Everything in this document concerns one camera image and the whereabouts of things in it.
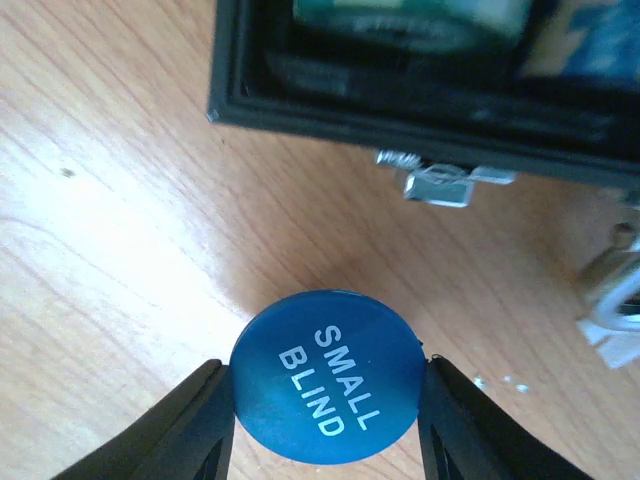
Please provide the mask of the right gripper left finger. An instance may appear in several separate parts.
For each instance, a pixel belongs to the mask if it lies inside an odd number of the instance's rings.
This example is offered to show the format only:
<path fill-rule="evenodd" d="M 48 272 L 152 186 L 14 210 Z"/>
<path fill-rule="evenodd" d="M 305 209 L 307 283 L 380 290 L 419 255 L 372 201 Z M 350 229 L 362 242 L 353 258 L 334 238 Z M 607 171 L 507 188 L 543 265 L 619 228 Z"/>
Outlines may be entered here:
<path fill-rule="evenodd" d="M 58 479 L 225 479 L 234 436 L 229 369 L 208 360 Z"/>

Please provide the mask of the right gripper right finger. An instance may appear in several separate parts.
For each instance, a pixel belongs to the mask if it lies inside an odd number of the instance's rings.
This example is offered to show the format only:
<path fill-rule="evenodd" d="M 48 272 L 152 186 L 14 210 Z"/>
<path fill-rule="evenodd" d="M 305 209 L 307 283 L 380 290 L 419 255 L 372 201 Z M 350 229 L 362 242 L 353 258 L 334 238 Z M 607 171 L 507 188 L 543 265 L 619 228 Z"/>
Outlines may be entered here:
<path fill-rule="evenodd" d="M 426 364 L 418 430 L 427 479 L 591 479 L 442 356 Z"/>

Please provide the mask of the blue small blind button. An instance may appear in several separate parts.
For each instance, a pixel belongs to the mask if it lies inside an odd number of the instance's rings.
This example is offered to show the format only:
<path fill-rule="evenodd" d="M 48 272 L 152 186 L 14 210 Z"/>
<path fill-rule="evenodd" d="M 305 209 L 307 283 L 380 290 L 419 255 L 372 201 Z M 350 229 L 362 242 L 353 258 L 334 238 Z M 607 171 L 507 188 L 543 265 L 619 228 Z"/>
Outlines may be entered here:
<path fill-rule="evenodd" d="M 407 322 L 383 303 L 343 290 L 295 294 L 256 315 L 238 338 L 234 412 L 282 457 L 360 461 L 413 425 L 426 363 Z"/>

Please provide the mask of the black poker set case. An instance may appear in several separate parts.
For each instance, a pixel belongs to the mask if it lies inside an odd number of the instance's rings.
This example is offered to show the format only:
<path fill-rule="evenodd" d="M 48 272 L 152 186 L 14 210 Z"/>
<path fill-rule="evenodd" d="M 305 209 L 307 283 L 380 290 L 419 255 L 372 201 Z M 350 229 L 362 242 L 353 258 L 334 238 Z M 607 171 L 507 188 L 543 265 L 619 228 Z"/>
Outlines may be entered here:
<path fill-rule="evenodd" d="M 579 275 L 578 326 L 608 367 L 636 360 L 639 89 L 521 77 L 543 1 L 514 47 L 445 53 L 301 24 L 294 2 L 217 3 L 210 120 L 374 147 L 404 198 L 431 205 L 523 173 L 608 190 L 625 217 Z"/>

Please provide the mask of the green poker chip stack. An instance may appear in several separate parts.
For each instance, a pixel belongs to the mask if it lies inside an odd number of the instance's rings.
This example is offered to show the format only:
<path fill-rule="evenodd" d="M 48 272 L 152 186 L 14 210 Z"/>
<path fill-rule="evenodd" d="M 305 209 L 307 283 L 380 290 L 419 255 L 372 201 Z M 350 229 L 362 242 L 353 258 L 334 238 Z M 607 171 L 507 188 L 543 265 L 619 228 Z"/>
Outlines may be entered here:
<path fill-rule="evenodd" d="M 304 25 L 425 53 L 508 50 L 532 7 L 521 0 L 295 1 Z"/>

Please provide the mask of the blue playing card deck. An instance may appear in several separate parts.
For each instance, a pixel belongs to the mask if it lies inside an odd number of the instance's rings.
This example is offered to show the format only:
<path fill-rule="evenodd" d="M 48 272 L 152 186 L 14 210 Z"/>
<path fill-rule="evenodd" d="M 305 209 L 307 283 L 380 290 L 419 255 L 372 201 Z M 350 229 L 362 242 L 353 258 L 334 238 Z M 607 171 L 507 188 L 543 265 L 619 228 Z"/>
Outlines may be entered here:
<path fill-rule="evenodd" d="M 639 89 L 637 1 L 543 1 L 523 78 Z"/>

